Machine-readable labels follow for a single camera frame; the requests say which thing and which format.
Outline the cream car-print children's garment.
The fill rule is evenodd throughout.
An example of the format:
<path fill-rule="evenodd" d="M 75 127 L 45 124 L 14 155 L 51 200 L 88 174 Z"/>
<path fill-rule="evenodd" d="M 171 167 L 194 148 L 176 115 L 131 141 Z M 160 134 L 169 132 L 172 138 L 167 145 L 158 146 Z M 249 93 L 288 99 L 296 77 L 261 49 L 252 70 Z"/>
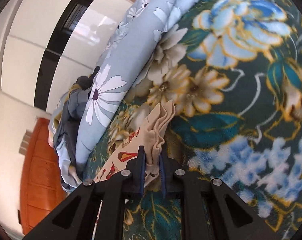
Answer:
<path fill-rule="evenodd" d="M 160 174 L 160 153 L 165 143 L 164 135 L 168 124 L 175 116 L 172 100 L 158 103 L 139 128 L 124 139 L 114 150 L 94 178 L 95 182 L 109 180 L 112 175 L 126 168 L 127 162 L 137 158 L 139 147 L 144 148 L 146 170 L 143 172 L 144 185 L 148 186 Z"/>

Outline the light blue shirt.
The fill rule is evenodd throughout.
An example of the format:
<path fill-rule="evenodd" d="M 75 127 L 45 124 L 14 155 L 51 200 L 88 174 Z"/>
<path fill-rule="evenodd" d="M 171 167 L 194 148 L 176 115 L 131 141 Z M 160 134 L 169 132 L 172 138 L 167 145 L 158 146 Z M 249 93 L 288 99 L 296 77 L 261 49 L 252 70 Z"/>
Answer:
<path fill-rule="evenodd" d="M 76 167 L 71 163 L 71 158 L 67 150 L 67 143 L 64 138 L 57 146 L 56 153 L 58 155 L 62 188 L 65 192 L 71 193 L 82 184 L 82 181 L 77 175 Z"/>

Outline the orange wooden bed headboard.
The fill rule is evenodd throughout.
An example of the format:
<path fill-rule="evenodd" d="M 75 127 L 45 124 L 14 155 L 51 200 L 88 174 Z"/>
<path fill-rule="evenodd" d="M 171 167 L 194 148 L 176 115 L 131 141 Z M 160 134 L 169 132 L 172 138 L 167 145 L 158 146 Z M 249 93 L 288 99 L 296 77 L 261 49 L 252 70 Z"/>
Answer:
<path fill-rule="evenodd" d="M 28 234 L 66 197 L 58 156 L 49 145 L 49 120 L 38 118 L 26 149 L 20 181 L 20 224 Z"/>

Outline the dark grey garment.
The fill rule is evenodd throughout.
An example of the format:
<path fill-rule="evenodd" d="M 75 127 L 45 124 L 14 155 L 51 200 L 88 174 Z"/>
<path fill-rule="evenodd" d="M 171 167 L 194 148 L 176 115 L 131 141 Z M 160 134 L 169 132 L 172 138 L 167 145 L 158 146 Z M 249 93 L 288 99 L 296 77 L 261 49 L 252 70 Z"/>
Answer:
<path fill-rule="evenodd" d="M 64 103 L 62 116 L 58 128 L 53 132 L 53 148 L 56 149 L 64 138 L 67 143 L 67 150 L 71 163 L 76 165 L 76 142 L 81 118 L 85 111 L 86 103 L 90 96 L 90 89 L 95 75 L 100 70 L 97 66 L 90 76 L 80 76 L 76 82 L 80 89 L 73 91 L 70 98 Z"/>

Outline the olive green garment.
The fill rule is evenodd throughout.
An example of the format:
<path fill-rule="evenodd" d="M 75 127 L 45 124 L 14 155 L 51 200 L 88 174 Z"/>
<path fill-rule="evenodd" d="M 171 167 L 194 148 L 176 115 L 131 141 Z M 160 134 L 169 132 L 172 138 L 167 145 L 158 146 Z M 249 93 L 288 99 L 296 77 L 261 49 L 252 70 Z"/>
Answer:
<path fill-rule="evenodd" d="M 70 87 L 70 89 L 65 94 L 63 94 L 63 96 L 60 98 L 60 100 L 54 110 L 54 113 L 52 114 L 52 119 L 51 119 L 52 127 L 54 129 L 57 129 L 58 124 L 60 123 L 64 103 L 70 98 L 70 94 L 77 89 L 80 89 L 80 85 L 77 83 L 74 83 Z"/>

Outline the teal floral bed blanket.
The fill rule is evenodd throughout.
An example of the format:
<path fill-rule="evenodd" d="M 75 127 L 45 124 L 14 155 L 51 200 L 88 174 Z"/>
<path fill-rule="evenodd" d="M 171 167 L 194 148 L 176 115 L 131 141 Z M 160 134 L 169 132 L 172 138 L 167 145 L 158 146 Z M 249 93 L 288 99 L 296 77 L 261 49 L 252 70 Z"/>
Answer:
<path fill-rule="evenodd" d="M 200 179 L 221 179 L 291 239 L 302 225 L 302 14 L 293 1 L 200 0 L 156 47 L 85 178 L 168 100 L 168 155 Z"/>

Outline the grey-blue daisy-print duvet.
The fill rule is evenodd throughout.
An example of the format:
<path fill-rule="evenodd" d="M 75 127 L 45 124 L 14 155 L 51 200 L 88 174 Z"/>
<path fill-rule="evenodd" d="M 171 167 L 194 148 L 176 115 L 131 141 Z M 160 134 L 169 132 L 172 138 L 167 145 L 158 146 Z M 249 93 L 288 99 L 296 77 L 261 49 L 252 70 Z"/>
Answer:
<path fill-rule="evenodd" d="M 132 85 L 146 75 L 145 65 L 166 34 L 199 0 L 136 0 L 99 57 L 81 118 L 76 142 L 76 172 L 84 170 L 90 152 L 99 142 Z"/>

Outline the row of wall switches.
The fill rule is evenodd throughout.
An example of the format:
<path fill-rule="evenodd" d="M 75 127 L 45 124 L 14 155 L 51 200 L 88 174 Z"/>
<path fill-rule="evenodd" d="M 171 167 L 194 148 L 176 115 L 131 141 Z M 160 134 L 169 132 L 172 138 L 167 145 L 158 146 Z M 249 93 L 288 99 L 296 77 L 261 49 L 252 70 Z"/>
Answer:
<path fill-rule="evenodd" d="M 32 132 L 29 130 L 26 130 L 22 142 L 19 147 L 19 154 L 26 155 L 26 152 L 28 150 L 30 140 L 31 140 Z"/>

